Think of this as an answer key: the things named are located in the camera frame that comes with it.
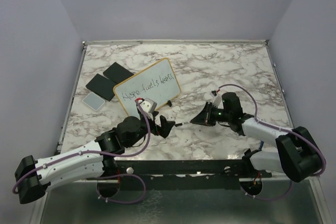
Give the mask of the grey white eraser block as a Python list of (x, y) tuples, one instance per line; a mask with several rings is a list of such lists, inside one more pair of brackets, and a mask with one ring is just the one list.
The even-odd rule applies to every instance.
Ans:
[(99, 111), (105, 104), (105, 100), (94, 92), (90, 92), (83, 98), (83, 103), (94, 111)]

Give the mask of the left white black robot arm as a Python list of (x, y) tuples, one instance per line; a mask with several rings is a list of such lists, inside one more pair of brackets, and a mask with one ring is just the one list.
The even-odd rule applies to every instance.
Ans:
[(72, 151), (47, 158), (24, 157), (15, 171), (13, 194), (21, 204), (40, 199), (46, 192), (87, 178), (110, 179), (115, 175), (114, 158), (127, 157), (126, 148), (151, 135), (168, 137), (174, 121), (160, 116), (160, 124), (147, 115), (129, 116), (113, 129)]

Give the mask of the black rectangular pad upper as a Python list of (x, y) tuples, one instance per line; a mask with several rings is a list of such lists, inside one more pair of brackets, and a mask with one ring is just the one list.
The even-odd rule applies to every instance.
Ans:
[(119, 84), (134, 74), (117, 62), (114, 62), (103, 72), (103, 75), (116, 84)]

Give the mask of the black mounting rail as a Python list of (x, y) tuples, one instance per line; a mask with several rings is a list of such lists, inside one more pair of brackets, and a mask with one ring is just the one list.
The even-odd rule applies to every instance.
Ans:
[(242, 159), (195, 161), (106, 161), (101, 177), (125, 174), (128, 168), (140, 176), (147, 190), (239, 190), (239, 179), (253, 180), (258, 171)]

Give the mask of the black rectangular pad lower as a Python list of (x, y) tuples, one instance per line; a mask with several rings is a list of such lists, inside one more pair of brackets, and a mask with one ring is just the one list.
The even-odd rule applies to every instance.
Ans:
[(111, 101), (115, 96), (113, 88), (117, 84), (108, 78), (96, 74), (87, 84), (86, 88), (107, 101)]

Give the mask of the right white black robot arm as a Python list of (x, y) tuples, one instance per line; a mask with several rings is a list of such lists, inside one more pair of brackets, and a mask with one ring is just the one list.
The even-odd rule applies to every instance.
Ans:
[(246, 177), (254, 177), (260, 170), (267, 170), (283, 173), (298, 183), (324, 168), (319, 149), (306, 128), (290, 129), (259, 121), (243, 112), (240, 99), (234, 92), (216, 95), (212, 102), (206, 102), (191, 123), (202, 126), (227, 123), (238, 135), (276, 147), (276, 152), (257, 150), (245, 154), (248, 160), (241, 164), (241, 171)]

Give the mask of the black rectangular pad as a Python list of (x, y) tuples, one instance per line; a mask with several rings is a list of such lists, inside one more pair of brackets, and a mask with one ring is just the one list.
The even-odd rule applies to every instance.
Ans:
[(117, 84), (108, 78), (96, 74), (87, 84), (86, 88), (107, 101), (111, 101), (115, 96), (113, 88)]
[(103, 72), (103, 75), (116, 84), (119, 84), (134, 74), (117, 62), (114, 62)]

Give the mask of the yellow framed whiteboard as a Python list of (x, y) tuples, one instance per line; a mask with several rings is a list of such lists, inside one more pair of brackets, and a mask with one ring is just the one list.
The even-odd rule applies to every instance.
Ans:
[(161, 108), (182, 92), (169, 58), (163, 58), (117, 84), (113, 91), (128, 116), (136, 116), (135, 100), (149, 98)]

